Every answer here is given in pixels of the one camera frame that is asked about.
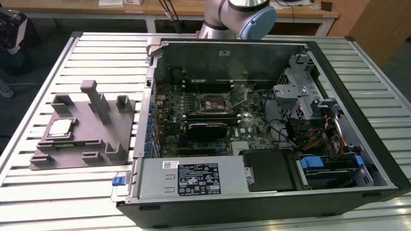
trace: wire bundle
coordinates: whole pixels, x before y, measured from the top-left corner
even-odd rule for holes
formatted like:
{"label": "wire bundle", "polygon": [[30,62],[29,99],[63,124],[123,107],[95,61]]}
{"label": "wire bundle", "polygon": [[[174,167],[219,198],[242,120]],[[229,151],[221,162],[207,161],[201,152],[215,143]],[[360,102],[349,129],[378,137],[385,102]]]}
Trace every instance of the wire bundle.
{"label": "wire bundle", "polygon": [[167,0],[159,0],[159,1],[161,1],[163,10],[165,10],[166,16],[169,17],[169,19],[171,20],[171,22],[174,24],[175,32],[177,33],[182,33],[181,18],[179,18],[179,15],[178,15],[177,11],[175,11],[174,4],[173,4],[171,0],[169,0],[169,3],[171,5],[171,9],[173,9],[174,15],[173,15],[170,7],[169,7]]}

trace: white table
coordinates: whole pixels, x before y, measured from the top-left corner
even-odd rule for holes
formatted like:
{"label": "white table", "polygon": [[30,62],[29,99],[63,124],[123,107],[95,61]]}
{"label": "white table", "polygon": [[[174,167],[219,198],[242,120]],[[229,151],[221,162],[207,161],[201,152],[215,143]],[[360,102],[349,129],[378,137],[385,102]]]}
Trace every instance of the white table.
{"label": "white table", "polygon": [[[127,196],[127,186],[113,187],[111,179],[131,165],[31,171],[30,160],[54,112],[49,104],[58,93],[86,101],[85,79],[95,79],[109,100],[127,94],[142,101],[147,64],[146,45],[151,37],[194,38],[195,35],[81,33],[71,37],[35,101],[0,157],[2,231],[105,230],[138,231],[134,222],[115,208]],[[343,37],[270,36],[266,39],[315,40],[392,151],[411,178],[411,105],[355,42]],[[322,79],[331,96],[330,87]],[[130,163],[138,131],[141,103],[131,134]],[[411,229],[411,198],[402,196],[365,205],[342,216],[221,224],[183,231],[318,231]]]}

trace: metal bracket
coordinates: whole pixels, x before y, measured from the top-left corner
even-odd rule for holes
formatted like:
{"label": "metal bracket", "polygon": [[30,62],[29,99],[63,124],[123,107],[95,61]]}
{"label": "metal bracket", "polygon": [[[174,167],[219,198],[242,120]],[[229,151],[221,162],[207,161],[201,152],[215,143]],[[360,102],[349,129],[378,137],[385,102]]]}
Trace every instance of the metal bracket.
{"label": "metal bracket", "polygon": [[147,39],[146,52],[149,57],[154,57],[159,52],[155,52],[162,48],[162,38],[150,37]]}

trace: desk leg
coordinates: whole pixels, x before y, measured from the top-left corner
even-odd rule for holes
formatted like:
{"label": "desk leg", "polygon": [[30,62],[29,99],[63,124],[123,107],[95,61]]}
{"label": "desk leg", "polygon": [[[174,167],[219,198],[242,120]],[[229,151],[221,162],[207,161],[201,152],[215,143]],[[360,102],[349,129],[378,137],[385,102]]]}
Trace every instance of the desk leg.
{"label": "desk leg", "polygon": [[315,36],[327,36],[329,31],[333,27],[335,18],[325,18],[323,23],[321,24],[319,29],[317,30]]}
{"label": "desk leg", "polygon": [[63,27],[63,19],[62,18],[54,18],[54,23],[57,24],[57,27],[61,28]]}
{"label": "desk leg", "polygon": [[155,29],[155,15],[147,15],[145,16],[146,25],[147,25],[147,32],[149,33],[157,33]]}

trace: barcode sticker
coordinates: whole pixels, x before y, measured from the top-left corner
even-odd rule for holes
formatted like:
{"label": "barcode sticker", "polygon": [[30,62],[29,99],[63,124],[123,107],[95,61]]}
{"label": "barcode sticker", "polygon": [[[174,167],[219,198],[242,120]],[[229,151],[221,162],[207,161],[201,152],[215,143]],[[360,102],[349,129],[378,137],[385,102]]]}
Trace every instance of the barcode sticker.
{"label": "barcode sticker", "polygon": [[179,161],[163,161],[163,168],[179,168]]}

